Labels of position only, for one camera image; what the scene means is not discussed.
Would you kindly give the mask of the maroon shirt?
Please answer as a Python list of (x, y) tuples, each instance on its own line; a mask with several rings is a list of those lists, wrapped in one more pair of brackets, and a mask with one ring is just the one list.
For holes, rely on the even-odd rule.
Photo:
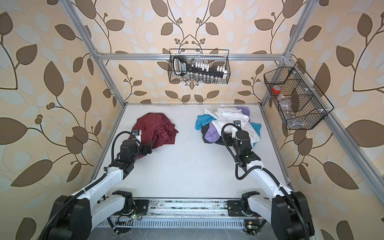
[(152, 144), (156, 149), (163, 145), (174, 145), (178, 131), (163, 113), (147, 113), (137, 119), (132, 130), (142, 131), (141, 143)]

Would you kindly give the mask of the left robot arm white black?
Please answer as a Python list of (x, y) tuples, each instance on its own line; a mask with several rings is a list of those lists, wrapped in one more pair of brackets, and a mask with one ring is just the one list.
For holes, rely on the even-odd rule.
[(131, 192), (116, 190), (106, 197), (108, 191), (130, 174), (139, 157), (152, 153), (151, 143), (142, 144), (140, 130), (127, 134), (130, 138), (122, 142), (118, 154), (112, 154), (112, 162), (104, 168), (101, 177), (54, 202), (50, 218), (40, 234), (41, 240), (86, 240), (92, 230), (114, 215), (134, 220), (147, 213), (149, 201), (136, 202)]

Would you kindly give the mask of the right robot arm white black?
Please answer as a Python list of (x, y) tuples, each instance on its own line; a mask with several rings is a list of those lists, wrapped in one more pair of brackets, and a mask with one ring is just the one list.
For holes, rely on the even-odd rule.
[(315, 234), (307, 198), (294, 192), (269, 171), (253, 152), (253, 144), (240, 123), (227, 123), (221, 129), (224, 146), (235, 162), (235, 177), (244, 180), (251, 176), (267, 195), (257, 191), (242, 194), (240, 203), (245, 216), (255, 214), (271, 224), (279, 240), (308, 240)]

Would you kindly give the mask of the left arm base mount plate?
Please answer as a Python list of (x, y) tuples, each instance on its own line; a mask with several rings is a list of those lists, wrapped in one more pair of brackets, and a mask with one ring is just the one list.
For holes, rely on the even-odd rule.
[(131, 207), (124, 207), (113, 216), (133, 217), (134, 215), (146, 215), (149, 210), (150, 201), (147, 199), (134, 199)]

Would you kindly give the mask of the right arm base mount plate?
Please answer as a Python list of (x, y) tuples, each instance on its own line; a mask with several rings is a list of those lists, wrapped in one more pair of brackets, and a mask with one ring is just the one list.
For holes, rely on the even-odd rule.
[(246, 200), (244, 203), (240, 200), (227, 201), (227, 210), (230, 217), (271, 217), (271, 206), (265, 201), (258, 199)]

